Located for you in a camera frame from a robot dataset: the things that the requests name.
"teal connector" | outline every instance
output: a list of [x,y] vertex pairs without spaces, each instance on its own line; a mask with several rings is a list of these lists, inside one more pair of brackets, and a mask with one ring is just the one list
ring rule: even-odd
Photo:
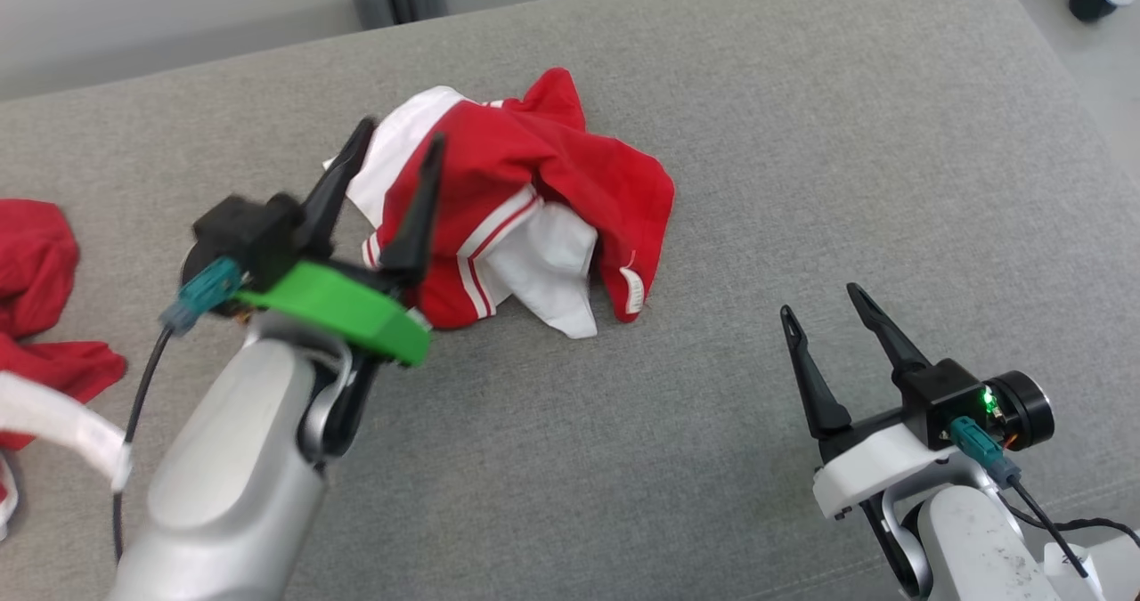
[[242,289],[242,270],[229,258],[220,258],[178,291],[178,301],[158,318],[176,336],[194,327],[198,317],[234,298]]
[[1010,477],[1021,474],[1021,468],[1007,458],[997,441],[969,416],[960,416],[950,424],[950,440],[985,468],[986,474],[1002,488],[1009,487]]

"gray fabric surface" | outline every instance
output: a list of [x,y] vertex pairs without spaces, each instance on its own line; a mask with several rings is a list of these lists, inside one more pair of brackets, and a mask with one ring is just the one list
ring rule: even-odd
[[[60,204],[82,246],[43,340],[124,352],[93,407],[125,421],[196,216],[304,192],[427,87],[516,96],[552,65],[676,180],[646,310],[620,325],[595,290],[598,336],[569,341],[508,303],[384,373],[288,599],[893,598],[865,522],[815,507],[777,320],[796,308],[855,416],[894,405],[849,281],[929,356],[1048,389],[1057,436],[1019,457],[1047,509],[1140,523],[1140,193],[1015,0],[549,0],[5,105],[0,196]],[[366,234],[348,210],[342,252]],[[128,534],[239,336],[168,350]],[[105,487],[41,442],[16,466],[0,595],[100,599]]]

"caster wheel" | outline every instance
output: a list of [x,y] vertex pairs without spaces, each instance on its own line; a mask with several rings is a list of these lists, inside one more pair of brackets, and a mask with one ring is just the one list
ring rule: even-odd
[[1094,23],[1116,10],[1107,0],[1069,0],[1069,11],[1083,23]]

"green plastic part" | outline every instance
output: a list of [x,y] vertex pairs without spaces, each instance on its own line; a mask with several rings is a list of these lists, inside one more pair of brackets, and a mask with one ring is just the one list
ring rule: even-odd
[[329,330],[345,341],[406,365],[420,365],[431,333],[404,306],[335,269],[298,262],[268,292],[242,290],[236,300]]

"white label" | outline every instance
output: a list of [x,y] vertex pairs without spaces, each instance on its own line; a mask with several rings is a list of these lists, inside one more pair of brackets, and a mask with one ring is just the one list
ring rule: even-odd
[[642,283],[641,276],[637,276],[637,273],[628,267],[621,267],[618,271],[621,273],[621,276],[626,279],[626,284],[629,285],[626,314],[641,314],[641,308],[645,304],[645,284]]

